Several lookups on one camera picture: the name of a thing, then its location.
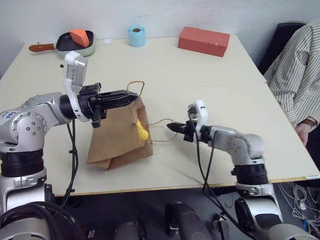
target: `striped shirt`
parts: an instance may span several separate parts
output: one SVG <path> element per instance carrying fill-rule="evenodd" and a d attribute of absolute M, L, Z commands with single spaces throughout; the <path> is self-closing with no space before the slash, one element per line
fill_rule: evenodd
<path fill-rule="evenodd" d="M 320 19 L 293 34 L 264 77 L 293 127 L 320 122 Z"/>

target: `white table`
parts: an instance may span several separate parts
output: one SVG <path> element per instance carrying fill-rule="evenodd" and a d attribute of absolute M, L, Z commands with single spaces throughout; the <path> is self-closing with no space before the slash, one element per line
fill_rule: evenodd
<path fill-rule="evenodd" d="M 319 175 L 236 36 L 231 36 L 223 58 L 179 49 L 176 44 L 177 38 L 147 39 L 143 48 L 129 47 L 123 39 L 113 40 L 112 44 L 97 41 L 96 51 L 89 57 L 86 84 L 101 82 L 106 92 L 125 89 L 129 81 L 144 80 L 142 99 L 150 123 L 163 118 L 185 122 L 188 104 L 203 99 L 209 112 L 209 124 L 263 138 L 265 164 L 272 182 Z M 61 63 L 63 60 L 57 52 L 34 54 L 25 45 L 0 81 L 0 109 L 15 108 L 35 94 L 64 92 Z M 27 82 L 27 86 L 22 87 L 21 81 Z M 74 182 L 75 195 L 190 188 L 202 183 L 196 146 L 183 141 L 182 135 L 171 143 L 155 142 L 151 157 L 105 172 L 86 165 L 91 124 L 78 121 L 76 126 L 80 166 Z M 154 140 L 173 134 L 165 123 L 152 126 L 150 130 Z M 70 148 L 66 126 L 54 127 L 46 135 L 47 182 L 53 185 L 56 195 L 63 195 L 70 181 Z M 209 152 L 209 147 L 201 144 L 204 165 Z M 228 154 L 215 151 L 209 183 L 234 185 L 232 169 Z"/>

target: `blue tape roll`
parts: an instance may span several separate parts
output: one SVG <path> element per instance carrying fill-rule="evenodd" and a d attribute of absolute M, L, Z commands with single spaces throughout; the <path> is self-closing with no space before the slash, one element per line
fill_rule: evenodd
<path fill-rule="evenodd" d="M 145 29 L 142 26 L 133 26 L 128 29 L 129 45 L 135 48 L 146 44 Z"/>

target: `paper bag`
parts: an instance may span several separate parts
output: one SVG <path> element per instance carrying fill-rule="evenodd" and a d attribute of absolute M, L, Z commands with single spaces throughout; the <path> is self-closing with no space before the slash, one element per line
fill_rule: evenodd
<path fill-rule="evenodd" d="M 149 133 L 147 141 L 139 137 L 138 119 Z M 100 127 L 93 129 L 87 164 L 108 171 L 151 155 L 153 146 L 146 107 L 138 97 L 130 105 L 109 109 Z"/>

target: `paper bag handle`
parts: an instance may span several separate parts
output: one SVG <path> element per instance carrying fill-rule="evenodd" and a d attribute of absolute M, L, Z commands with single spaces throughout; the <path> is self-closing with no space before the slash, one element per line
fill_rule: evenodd
<path fill-rule="evenodd" d="M 144 82 L 144 81 L 130 81 L 130 82 L 128 83 L 128 85 L 126 86 L 126 91 L 129 92 L 129 87 L 130 87 L 130 85 L 131 85 L 131 84 L 135 84 L 135 83 L 142 83 L 141 91 L 140 91 L 140 94 L 139 94 L 139 97 L 140 97 L 141 94 L 142 94 L 142 91 L 143 91 L 143 89 L 144 89 L 144 87 L 145 87 L 145 82 Z"/>

